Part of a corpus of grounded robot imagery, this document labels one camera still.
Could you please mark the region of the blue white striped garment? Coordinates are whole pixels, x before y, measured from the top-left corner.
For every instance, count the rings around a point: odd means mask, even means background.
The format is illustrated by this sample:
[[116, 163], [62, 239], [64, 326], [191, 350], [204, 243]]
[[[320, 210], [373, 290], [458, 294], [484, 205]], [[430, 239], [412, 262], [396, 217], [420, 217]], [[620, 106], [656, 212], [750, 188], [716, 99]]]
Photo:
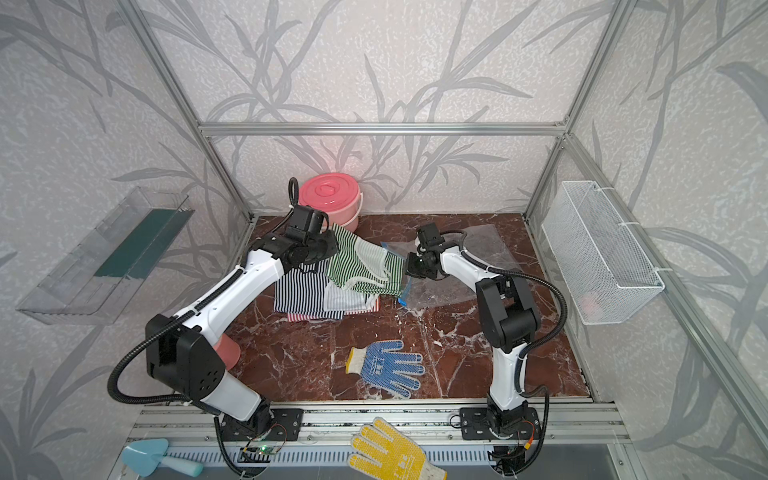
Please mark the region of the blue white striped garment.
[[329, 278], [328, 259], [301, 265], [282, 276], [275, 284], [274, 310], [341, 320], [346, 310], [363, 309], [375, 296], [343, 290]]

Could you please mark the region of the clear vacuum storage bag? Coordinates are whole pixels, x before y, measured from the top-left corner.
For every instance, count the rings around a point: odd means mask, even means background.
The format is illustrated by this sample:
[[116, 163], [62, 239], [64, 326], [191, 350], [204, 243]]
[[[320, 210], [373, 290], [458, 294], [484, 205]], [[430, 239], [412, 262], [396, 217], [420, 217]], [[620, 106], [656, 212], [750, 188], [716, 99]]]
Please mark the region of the clear vacuum storage bag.
[[[408, 309], [429, 309], [474, 301], [476, 283], [499, 275], [493, 272], [493, 269], [521, 269], [497, 229], [490, 224], [443, 233], [439, 233], [435, 225], [429, 224], [426, 230], [430, 235], [426, 240], [422, 240], [422, 235], [418, 234], [416, 239], [408, 242], [382, 244], [384, 248], [404, 259], [405, 289], [400, 294], [399, 302]], [[435, 281], [417, 279], [406, 274], [408, 254], [427, 250], [441, 252], [445, 278]]]

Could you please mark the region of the green white striped garment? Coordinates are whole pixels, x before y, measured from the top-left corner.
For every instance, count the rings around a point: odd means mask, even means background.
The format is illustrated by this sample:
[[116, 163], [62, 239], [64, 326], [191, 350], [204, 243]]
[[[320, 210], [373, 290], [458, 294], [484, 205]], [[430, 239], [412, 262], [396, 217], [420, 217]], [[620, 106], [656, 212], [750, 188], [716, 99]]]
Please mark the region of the green white striped garment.
[[338, 252], [330, 258], [328, 276], [343, 290], [399, 296], [404, 289], [404, 259], [345, 228], [333, 224]]

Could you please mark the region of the red white striped garment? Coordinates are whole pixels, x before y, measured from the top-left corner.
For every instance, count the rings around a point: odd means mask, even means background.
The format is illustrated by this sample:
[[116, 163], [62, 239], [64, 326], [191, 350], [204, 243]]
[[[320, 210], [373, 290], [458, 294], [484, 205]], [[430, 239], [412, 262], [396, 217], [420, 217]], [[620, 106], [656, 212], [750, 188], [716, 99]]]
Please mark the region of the red white striped garment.
[[[373, 300], [368, 302], [363, 309], [346, 310], [343, 313], [343, 316], [377, 312], [379, 309], [380, 309], [380, 298], [378, 296], [375, 296]], [[320, 316], [312, 316], [312, 315], [288, 313], [286, 318], [289, 322], [299, 322], [299, 321], [309, 321], [309, 320], [331, 320], [331, 317], [328, 314], [323, 314]]]

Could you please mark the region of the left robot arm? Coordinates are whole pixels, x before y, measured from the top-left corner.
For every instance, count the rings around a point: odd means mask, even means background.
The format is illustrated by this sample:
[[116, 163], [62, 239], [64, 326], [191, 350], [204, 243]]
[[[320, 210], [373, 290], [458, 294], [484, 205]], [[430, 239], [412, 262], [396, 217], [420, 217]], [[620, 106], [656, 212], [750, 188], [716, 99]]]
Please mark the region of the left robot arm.
[[[190, 402], [261, 431], [272, 422], [268, 399], [235, 378], [216, 352], [236, 317], [286, 273], [328, 259], [338, 251], [326, 213], [299, 202], [299, 184], [288, 183], [290, 209], [269, 233], [259, 237], [241, 264], [201, 298], [172, 316], [158, 314], [145, 327], [145, 338], [111, 372], [107, 392], [122, 404]], [[128, 365], [146, 356], [148, 375], [171, 393], [135, 396], [119, 388]]]

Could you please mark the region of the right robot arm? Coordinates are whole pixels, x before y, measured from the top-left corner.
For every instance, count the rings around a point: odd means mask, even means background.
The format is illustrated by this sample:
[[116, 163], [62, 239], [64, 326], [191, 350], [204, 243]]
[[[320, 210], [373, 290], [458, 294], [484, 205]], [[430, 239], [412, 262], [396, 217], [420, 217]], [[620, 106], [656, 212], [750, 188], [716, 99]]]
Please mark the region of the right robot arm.
[[[490, 265], [470, 253], [464, 245], [464, 231], [458, 231], [455, 240], [449, 240], [449, 234], [441, 232], [434, 223], [420, 227], [416, 251], [407, 257], [406, 273], [435, 281], [454, 277], [476, 294], [482, 333], [493, 348], [486, 425], [492, 435], [510, 438], [527, 421], [528, 399], [539, 393], [548, 394], [544, 385], [532, 392], [524, 389], [527, 357], [563, 330], [568, 318], [567, 300], [545, 279]], [[556, 326], [541, 338], [536, 337], [542, 319], [532, 283], [550, 290], [559, 304]]]

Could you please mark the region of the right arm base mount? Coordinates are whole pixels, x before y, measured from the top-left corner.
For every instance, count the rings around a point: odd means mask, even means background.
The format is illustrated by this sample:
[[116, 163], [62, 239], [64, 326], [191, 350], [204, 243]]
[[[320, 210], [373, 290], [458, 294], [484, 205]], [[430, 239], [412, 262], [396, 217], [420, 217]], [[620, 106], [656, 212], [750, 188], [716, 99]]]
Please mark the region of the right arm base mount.
[[463, 440], [514, 440], [527, 442], [538, 439], [541, 422], [538, 412], [528, 404], [508, 411], [490, 407], [459, 410]]

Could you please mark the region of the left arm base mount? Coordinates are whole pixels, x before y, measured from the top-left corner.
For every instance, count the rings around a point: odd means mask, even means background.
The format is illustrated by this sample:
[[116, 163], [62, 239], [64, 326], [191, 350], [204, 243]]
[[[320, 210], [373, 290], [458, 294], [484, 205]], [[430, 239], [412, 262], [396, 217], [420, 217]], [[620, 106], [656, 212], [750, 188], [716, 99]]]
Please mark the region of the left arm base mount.
[[276, 408], [257, 411], [250, 420], [239, 421], [223, 416], [220, 432], [225, 442], [267, 440], [294, 442], [298, 439], [304, 410]]

